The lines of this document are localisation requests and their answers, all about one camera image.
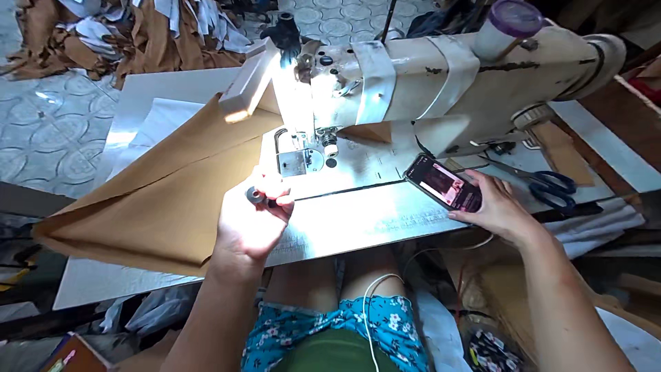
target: forearm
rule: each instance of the forearm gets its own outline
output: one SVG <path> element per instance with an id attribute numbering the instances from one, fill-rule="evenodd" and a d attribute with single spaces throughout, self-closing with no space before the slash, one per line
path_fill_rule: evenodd
<path id="1" fill-rule="evenodd" d="M 561 243 L 539 227 L 520 245 L 540 370 L 633 371 Z"/>
<path id="2" fill-rule="evenodd" d="M 240 370 L 263 267 L 242 273 L 210 269 L 161 371 Z"/>

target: white cable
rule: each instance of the white cable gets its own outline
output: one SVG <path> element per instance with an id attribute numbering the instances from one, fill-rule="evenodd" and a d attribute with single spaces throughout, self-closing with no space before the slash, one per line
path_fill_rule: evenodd
<path id="1" fill-rule="evenodd" d="M 484 242 L 480 242 L 480 243 L 475 244 L 475 245 L 473 245 L 473 246 L 468 246 L 468 247 L 466 247 L 466 248 L 460 248 L 460 249 L 462 249 L 462 250 L 474 250 L 475 248 L 479 248 L 479 247 L 481 247 L 481 246 L 483 246 L 483 245 L 489 243 L 493 238 L 494 238 L 494 234 L 491 234 L 491 235 L 489 235 L 489 237 L 488 237 L 486 240 L 484 240 Z M 439 248 L 430 248 L 430 249 L 428 249 L 428 250 L 421 250 L 421 251 L 419 251 L 419 252 L 416 252 L 413 256 L 411 256 L 411 257 L 408 259 L 407 264 L 404 266 L 404 271 L 402 272 L 402 276 L 403 276 L 403 277 L 406 277 L 407 269 L 408 269 L 408 265 L 411 263 L 411 261 L 412 261 L 412 260 L 413 260 L 418 254 L 421 254 L 422 252 L 436 251 L 436 250 L 438 250 L 438 249 L 439 249 Z M 384 280 L 384 279 L 387 278 L 387 277 L 396 277 L 396 278 L 398 278 L 399 280 L 402 281 L 402 284 L 404 283 L 404 279 L 402 279 L 402 277 L 400 277 L 400 276 L 397 275 L 397 274 L 392 274 L 392 273 L 390 273 L 390 274 L 385 274 L 385 275 L 382 275 L 382 276 L 378 277 L 377 279 L 374 279 L 374 281 L 371 282 L 371 283 L 368 285 L 368 288 L 365 290 L 365 295 L 363 295 L 363 322 L 365 323 L 365 332 L 368 334 L 369 351 L 371 352 L 371 355 L 372 355 L 372 361 L 374 362 L 374 367 L 376 368 L 376 372 L 379 372 L 379 364 L 376 362 L 376 356 L 374 356 L 374 346 L 372 345 L 371 336 L 370 336 L 370 334 L 369 334 L 369 320 L 368 320 L 368 315 L 367 315 L 367 313 L 365 312 L 365 303 L 367 302 L 367 297 L 368 297 L 369 289 L 372 288 L 373 285 L 378 284 L 380 281 Z"/>
<path id="2" fill-rule="evenodd" d="M 493 238 L 494 238 L 494 234 L 491 234 L 491 235 L 489 235 L 489 237 L 488 237 L 487 239 L 485 239 L 483 242 L 480 242 L 480 243 L 478 243 L 478 244 L 475 244 L 475 245 L 472 245 L 472 246 L 467 246 L 467 247 L 465 247 L 465 248 L 450 248 L 450 249 L 458 249 L 458 250 L 464 250 L 464 251 L 467 251 L 467 250 L 474 250 L 475 248 L 479 248 L 479 247 L 481 247 L 481 246 L 483 246 L 483 245 L 489 243 Z M 403 276 L 403 277 L 407 277 L 407 269 L 408 269 L 408 265 L 411 263 L 411 261 L 413 261 L 413 259 L 414 259 L 418 254 L 421 254 L 421 253 L 424 253 L 424 252 L 429 252 L 429 251 L 438 251 L 438 250 L 441 250 L 441 249 L 443 249 L 443 248 L 429 248 L 429 249 L 427 249 L 427 250 L 421 250 L 421 251 L 419 251 L 419 252 L 416 252 L 413 256 L 411 256 L 411 257 L 408 259 L 406 265 L 404 265 L 404 270 L 402 271 L 402 276 Z"/>
<path id="3" fill-rule="evenodd" d="M 363 322 L 365 323 L 365 332 L 367 332 L 368 334 L 369 350 L 371 351 L 372 354 L 372 361 L 374 362 L 374 367 L 376 368 L 376 372 L 379 372 L 379 365 L 376 363 L 376 357 L 374 356 L 374 346 L 372 345 L 371 336 L 369 335 L 369 326 L 368 326 L 369 320 L 367 313 L 365 312 L 365 302 L 368 297 L 369 289 L 372 288 L 373 285 L 378 284 L 380 281 L 384 280 L 387 277 L 397 277 L 399 280 L 402 281 L 402 283 L 404 283 L 404 279 L 402 279 L 402 277 L 400 277 L 397 274 L 392 274 L 392 273 L 385 274 L 378 277 L 377 279 L 374 279 L 374 281 L 371 282 L 371 284 L 365 290 L 365 295 L 363 296 Z"/>

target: phone screen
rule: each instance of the phone screen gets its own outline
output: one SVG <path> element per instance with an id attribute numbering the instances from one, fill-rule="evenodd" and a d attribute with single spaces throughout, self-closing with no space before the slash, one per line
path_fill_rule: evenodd
<path id="1" fill-rule="evenodd" d="M 409 181 L 451 209 L 467 212 L 480 209 L 480 189 L 427 155 L 420 154 L 407 170 L 406 176 Z"/>

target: floral shorts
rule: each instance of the floral shorts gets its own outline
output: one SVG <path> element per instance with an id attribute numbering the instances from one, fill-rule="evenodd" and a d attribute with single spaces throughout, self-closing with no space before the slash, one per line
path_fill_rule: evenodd
<path id="1" fill-rule="evenodd" d="M 259 304 L 259 317 L 248 335 L 241 370 L 269 371 L 307 336 L 332 329 L 347 329 L 367 338 L 362 316 L 363 298 L 342 300 L 338 310 L 314 310 Z M 427 356 L 413 324 L 410 301 L 402 296 L 368 298 L 369 334 L 402 372 L 427 371 Z"/>

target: woman's left hand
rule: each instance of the woman's left hand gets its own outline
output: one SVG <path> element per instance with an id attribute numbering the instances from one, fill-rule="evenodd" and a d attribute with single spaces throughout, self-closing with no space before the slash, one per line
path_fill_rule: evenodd
<path id="1" fill-rule="evenodd" d="M 266 203 L 248 201 L 245 192 L 252 186 L 277 205 L 270 208 Z M 259 165 L 250 177 L 228 190 L 223 198 L 212 264 L 226 265 L 230 261 L 233 265 L 263 265 L 292 215 L 293 198 L 289 193 L 280 174 L 263 172 Z"/>

